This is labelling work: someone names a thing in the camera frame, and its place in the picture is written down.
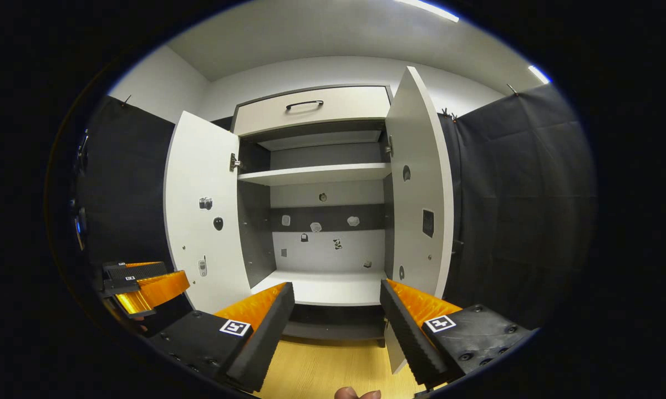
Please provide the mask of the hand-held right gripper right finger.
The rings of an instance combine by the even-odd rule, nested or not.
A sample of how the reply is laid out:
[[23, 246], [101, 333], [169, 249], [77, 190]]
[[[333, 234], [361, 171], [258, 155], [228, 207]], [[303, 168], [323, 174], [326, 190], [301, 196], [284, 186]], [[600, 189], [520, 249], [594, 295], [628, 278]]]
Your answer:
[[535, 335], [486, 305], [460, 308], [391, 279], [379, 302], [415, 381], [436, 388], [464, 378]]

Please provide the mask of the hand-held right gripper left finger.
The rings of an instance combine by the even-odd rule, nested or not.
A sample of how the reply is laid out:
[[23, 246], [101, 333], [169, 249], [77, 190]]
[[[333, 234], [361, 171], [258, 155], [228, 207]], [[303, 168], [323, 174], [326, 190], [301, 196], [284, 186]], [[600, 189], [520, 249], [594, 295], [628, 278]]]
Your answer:
[[294, 299], [294, 285], [284, 282], [216, 314], [193, 310], [153, 334], [148, 346], [208, 383], [259, 392]]

